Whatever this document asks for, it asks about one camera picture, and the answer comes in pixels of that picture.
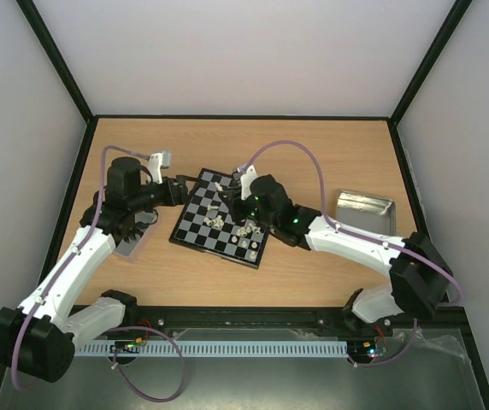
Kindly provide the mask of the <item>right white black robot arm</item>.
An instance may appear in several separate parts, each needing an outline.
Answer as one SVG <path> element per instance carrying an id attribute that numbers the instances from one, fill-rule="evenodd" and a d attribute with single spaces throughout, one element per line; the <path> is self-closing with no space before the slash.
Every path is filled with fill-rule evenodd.
<path id="1" fill-rule="evenodd" d="M 292 202 L 272 175 L 243 177 L 216 187 L 236 223 L 264 226 L 282 243 L 343 257 L 388 279 L 355 290 L 342 309 L 345 328 L 356 335 L 401 313 L 430 320 L 456 280 L 431 240 L 414 232 L 407 238 L 375 234 L 342 224 L 321 211 Z"/>

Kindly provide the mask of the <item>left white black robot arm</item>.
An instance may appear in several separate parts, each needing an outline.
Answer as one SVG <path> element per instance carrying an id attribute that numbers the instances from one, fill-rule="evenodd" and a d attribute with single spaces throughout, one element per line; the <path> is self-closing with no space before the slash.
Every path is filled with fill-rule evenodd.
<path id="1" fill-rule="evenodd" d="M 72 308 L 116 248 L 138 243 L 156 223 L 157 208 L 187 201 L 188 178 L 162 176 L 169 164 L 169 152 L 158 151 L 146 165 L 124 156 L 103 170 L 101 189 L 66 252 L 18 307 L 0 310 L 0 362 L 12 376 L 25 373 L 53 383 L 77 350 L 112 328 L 137 324 L 136 297 L 117 290 L 105 291 L 77 313 Z"/>

